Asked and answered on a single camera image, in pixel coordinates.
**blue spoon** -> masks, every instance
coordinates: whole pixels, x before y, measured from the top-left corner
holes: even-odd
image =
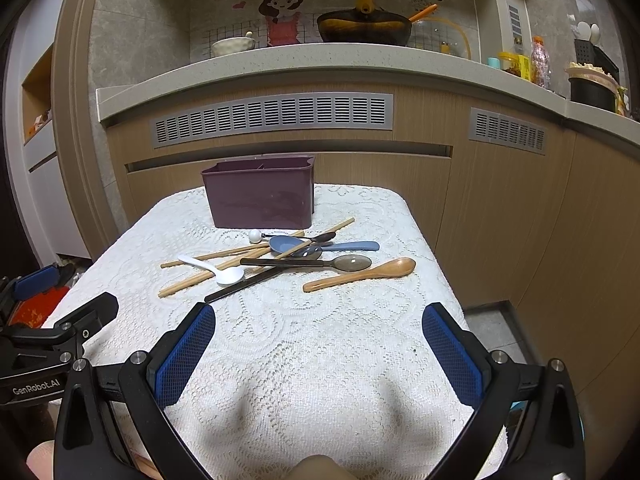
[[[277,235],[269,240],[269,247],[275,253],[283,253],[300,245],[302,240],[293,236]],[[345,244],[322,245],[322,250],[327,251],[377,251],[380,249],[378,242],[347,242]]]

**table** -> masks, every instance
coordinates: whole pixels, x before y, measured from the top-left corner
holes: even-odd
[[[303,458],[325,454],[359,478],[423,479],[472,410],[458,402],[420,320],[439,301],[467,329],[462,309],[402,197],[323,184],[315,194],[307,233],[353,216],[335,242],[376,240],[380,250],[367,253],[374,266],[410,256],[415,272],[305,294],[303,283],[335,271],[291,270],[213,303],[216,333],[165,413],[214,478],[276,480]],[[85,344],[85,357],[94,365],[122,362],[149,350],[218,288],[207,280],[160,299],[161,288],[198,272],[160,269],[161,262],[247,241],[247,230],[213,227],[204,188],[176,193],[87,270],[45,326],[106,290],[120,311]],[[127,443],[148,456],[125,407],[115,407]],[[497,469],[506,447],[502,432],[481,476]]]

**ventilation grille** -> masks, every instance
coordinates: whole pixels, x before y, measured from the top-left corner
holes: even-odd
[[[536,124],[471,108],[469,139],[545,154],[545,131]]]
[[[239,99],[185,110],[150,123],[155,148],[235,134],[308,128],[391,130],[393,96],[310,92]]]

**gray floor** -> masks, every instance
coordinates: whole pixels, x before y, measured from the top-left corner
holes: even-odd
[[[523,345],[524,343],[518,341],[518,338],[513,335],[498,308],[466,311],[465,319],[471,332],[476,335],[487,350],[504,350],[515,362],[526,364],[527,361],[520,348],[520,343]]]

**black pot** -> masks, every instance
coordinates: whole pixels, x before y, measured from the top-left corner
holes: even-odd
[[[411,22],[400,14],[374,10],[334,10],[318,17],[318,30],[325,43],[378,43],[406,46]]]
[[[581,77],[570,77],[569,83],[571,83],[571,101],[616,112],[617,97],[606,86]]]

